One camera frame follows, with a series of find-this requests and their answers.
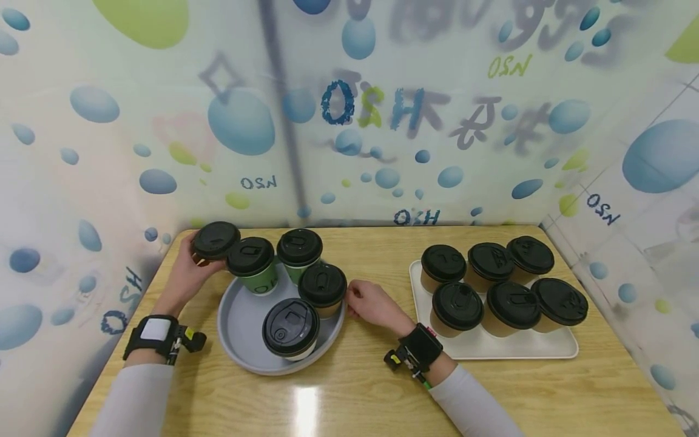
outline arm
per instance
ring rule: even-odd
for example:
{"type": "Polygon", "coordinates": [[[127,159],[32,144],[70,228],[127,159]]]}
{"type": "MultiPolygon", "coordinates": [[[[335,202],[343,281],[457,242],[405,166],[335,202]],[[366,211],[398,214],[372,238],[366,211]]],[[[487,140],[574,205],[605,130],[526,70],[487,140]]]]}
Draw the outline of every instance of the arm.
{"type": "MultiPolygon", "coordinates": [[[[353,317],[390,329],[397,338],[410,334],[415,322],[376,284],[353,280],[347,288],[353,317]]],[[[430,394],[464,436],[520,437],[517,425],[476,379],[442,352],[425,373],[430,394]]]]}
{"type": "MultiPolygon", "coordinates": [[[[185,237],[165,289],[151,315],[178,318],[204,282],[224,267],[221,261],[202,261],[192,253],[192,239],[185,237]]],[[[152,349],[134,350],[112,383],[112,388],[97,416],[91,436],[159,436],[173,377],[173,367],[152,349]]]]}

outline hand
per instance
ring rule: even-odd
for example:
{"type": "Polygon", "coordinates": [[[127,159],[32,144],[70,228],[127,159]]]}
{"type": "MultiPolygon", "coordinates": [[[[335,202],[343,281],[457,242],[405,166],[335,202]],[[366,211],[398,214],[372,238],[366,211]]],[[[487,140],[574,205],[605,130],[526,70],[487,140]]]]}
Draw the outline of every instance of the hand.
{"type": "Polygon", "coordinates": [[[153,306],[151,314],[178,317],[187,302],[199,292],[204,282],[225,267],[223,260],[202,260],[192,250],[196,232],[184,237],[165,289],[153,306]]]}
{"type": "Polygon", "coordinates": [[[367,280],[353,280],[345,295],[349,315],[388,328],[399,338],[415,328],[415,322],[386,294],[380,285],[367,280]]]}

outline wall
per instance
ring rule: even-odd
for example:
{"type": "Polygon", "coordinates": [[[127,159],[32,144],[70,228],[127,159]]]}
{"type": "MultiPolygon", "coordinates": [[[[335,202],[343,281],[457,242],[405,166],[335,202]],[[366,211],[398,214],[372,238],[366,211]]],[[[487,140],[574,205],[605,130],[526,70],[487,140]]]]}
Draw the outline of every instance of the wall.
{"type": "Polygon", "coordinates": [[[699,436],[698,36],[699,18],[619,129],[564,164],[542,222],[687,436],[699,436]]]}
{"type": "Polygon", "coordinates": [[[567,177],[559,162],[625,119],[699,12],[1,7],[0,422],[30,436],[65,434],[180,230],[538,223],[567,177]]]}

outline cup lid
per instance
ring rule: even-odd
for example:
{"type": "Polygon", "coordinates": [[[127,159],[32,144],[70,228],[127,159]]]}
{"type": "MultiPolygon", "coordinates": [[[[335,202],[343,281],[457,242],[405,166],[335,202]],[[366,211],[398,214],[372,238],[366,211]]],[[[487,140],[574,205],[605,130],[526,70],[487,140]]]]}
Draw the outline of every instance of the cup lid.
{"type": "Polygon", "coordinates": [[[514,282],[499,282],[490,287],[486,302],[502,323],[516,329],[529,329],[541,319],[536,295],[514,282]]]}
{"type": "Polygon", "coordinates": [[[293,357],[318,338],[318,312],[298,298],[285,299],[272,307],[262,324],[265,346],[281,357],[293,357]]]}
{"type": "Polygon", "coordinates": [[[192,246],[204,259],[223,259],[231,246],[240,240],[240,231],[233,223],[211,222],[199,229],[192,246]]]}
{"type": "Polygon", "coordinates": [[[466,260],[463,255],[445,244],[426,248],[420,261],[427,275],[438,282],[458,281],[466,274],[466,260]]]}
{"type": "Polygon", "coordinates": [[[497,243],[478,243],[468,250],[468,263],[487,280],[506,280],[512,275],[514,262],[507,249],[497,243]]]}
{"type": "Polygon", "coordinates": [[[316,308],[335,305],[345,297],[346,291],[345,274],[332,264],[313,264],[298,280],[298,295],[316,308]]]}
{"type": "Polygon", "coordinates": [[[554,253],[541,241],[530,236],[515,238],[507,244],[514,263],[522,270],[544,275],[554,267],[554,253]]]}
{"type": "Polygon", "coordinates": [[[323,240],[310,229],[292,229],[277,243],[277,256],[288,266],[310,264],[323,252],[323,240]]]}
{"type": "Polygon", "coordinates": [[[483,302],[473,288],[447,282],[432,295],[432,308],[439,320],[459,331],[473,329],[483,320],[483,302]]]}
{"type": "Polygon", "coordinates": [[[236,276],[254,276],[274,261],[274,247],[262,237],[247,237],[233,245],[226,258],[228,270],[236,276]]]}
{"type": "Polygon", "coordinates": [[[542,313],[556,323],[571,327],[587,317],[587,298],[564,280],[539,279],[531,291],[539,299],[542,313]]]}

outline wooden table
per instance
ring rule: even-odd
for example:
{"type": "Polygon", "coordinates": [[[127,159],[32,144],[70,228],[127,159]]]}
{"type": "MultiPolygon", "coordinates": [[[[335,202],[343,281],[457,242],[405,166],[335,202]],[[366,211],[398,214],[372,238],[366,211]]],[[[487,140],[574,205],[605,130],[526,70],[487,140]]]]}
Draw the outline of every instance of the wooden table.
{"type": "MultiPolygon", "coordinates": [[[[348,279],[381,284],[415,318],[408,266],[429,245],[444,243],[466,253],[482,241],[506,244],[532,235],[554,248],[534,226],[389,227],[314,229],[324,242],[323,258],[348,279]]],[[[276,243],[285,229],[248,229],[276,243]]],[[[178,241],[167,254],[133,326],[146,316],[165,285],[178,241]]],[[[581,291],[554,250],[550,276],[581,291]]],[[[198,354],[180,354],[163,436],[451,436],[456,428],[424,388],[405,371],[396,374],[382,358],[396,345],[387,332],[345,320],[333,347],[312,366],[293,375],[266,377],[231,361],[218,341],[216,312],[231,275],[212,277],[185,308],[184,324],[208,334],[198,354]]],[[[595,306],[573,329],[580,353],[572,360],[463,361],[511,414],[527,436],[681,436],[639,368],[595,306]]],[[[85,403],[70,436],[86,436],[121,369],[127,335],[85,403]]]]}

